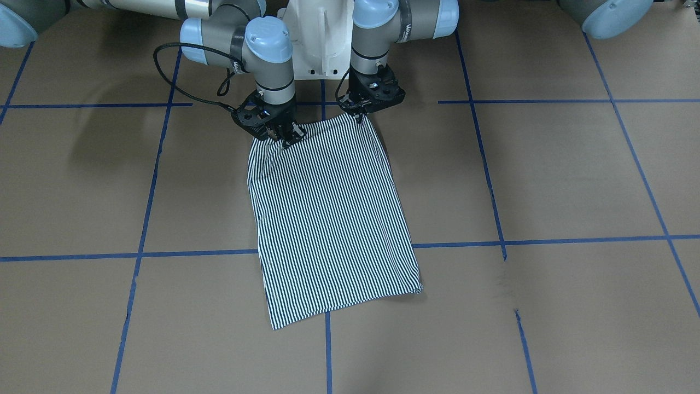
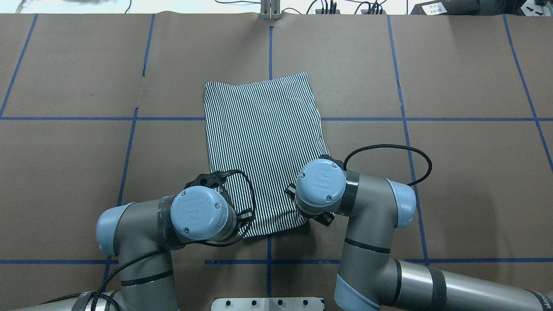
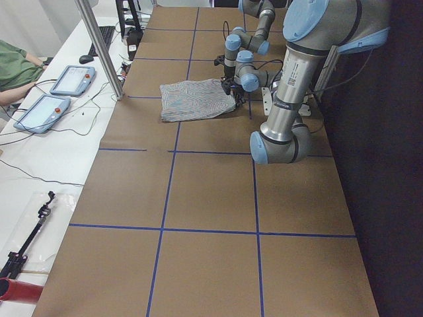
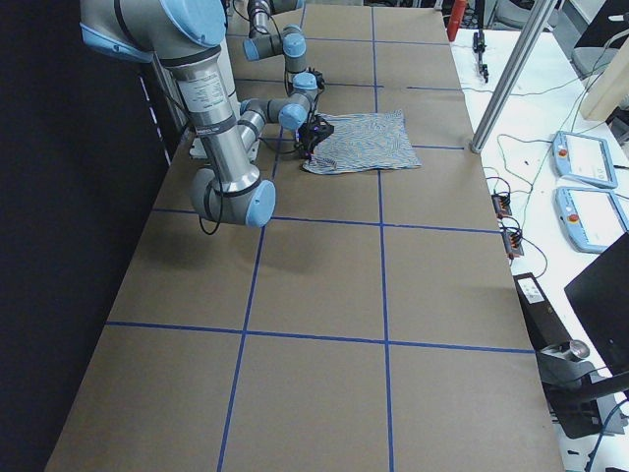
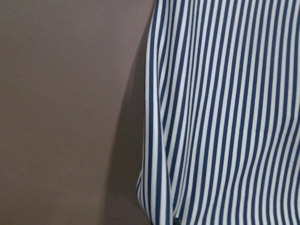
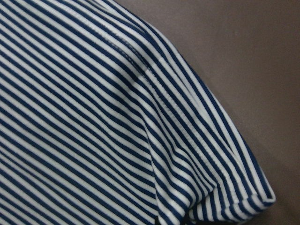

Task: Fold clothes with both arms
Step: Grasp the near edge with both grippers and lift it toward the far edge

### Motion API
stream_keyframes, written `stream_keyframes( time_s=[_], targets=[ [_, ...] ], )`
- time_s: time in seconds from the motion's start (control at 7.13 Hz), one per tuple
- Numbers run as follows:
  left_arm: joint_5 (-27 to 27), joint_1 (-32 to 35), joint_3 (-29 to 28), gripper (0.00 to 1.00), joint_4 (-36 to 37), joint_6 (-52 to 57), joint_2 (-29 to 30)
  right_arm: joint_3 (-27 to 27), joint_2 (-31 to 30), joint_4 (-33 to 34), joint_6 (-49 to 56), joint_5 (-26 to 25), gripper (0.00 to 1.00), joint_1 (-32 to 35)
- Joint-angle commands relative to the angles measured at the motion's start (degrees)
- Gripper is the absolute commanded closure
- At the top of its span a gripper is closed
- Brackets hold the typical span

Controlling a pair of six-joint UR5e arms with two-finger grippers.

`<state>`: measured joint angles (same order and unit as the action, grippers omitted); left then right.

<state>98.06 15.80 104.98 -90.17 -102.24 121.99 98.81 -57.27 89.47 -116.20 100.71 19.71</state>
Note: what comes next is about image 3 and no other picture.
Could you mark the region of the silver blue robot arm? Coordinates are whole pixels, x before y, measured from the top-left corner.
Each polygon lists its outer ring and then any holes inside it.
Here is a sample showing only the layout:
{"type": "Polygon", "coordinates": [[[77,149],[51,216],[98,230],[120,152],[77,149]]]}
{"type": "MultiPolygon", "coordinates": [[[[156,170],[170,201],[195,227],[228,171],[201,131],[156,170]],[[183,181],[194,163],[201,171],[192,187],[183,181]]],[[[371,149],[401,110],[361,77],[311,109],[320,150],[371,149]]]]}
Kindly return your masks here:
{"type": "MultiPolygon", "coordinates": [[[[276,17],[270,1],[239,1],[239,10],[259,20],[254,36],[235,28],[225,42],[225,70],[246,92],[271,79],[252,66],[253,54],[266,54],[276,17]]],[[[338,53],[366,52],[382,46],[389,33],[390,1],[293,1],[286,11],[286,53],[268,119],[250,136],[258,164],[293,163],[308,155],[311,133],[299,109],[319,61],[331,47],[338,53]]]]}
{"type": "Polygon", "coordinates": [[[243,27],[235,27],[226,37],[223,58],[226,79],[235,76],[237,54],[241,48],[260,55],[267,54],[270,47],[268,36],[276,18],[274,5],[269,0],[238,1],[238,9],[244,15],[257,18],[258,24],[254,34],[248,33],[243,27]]]}

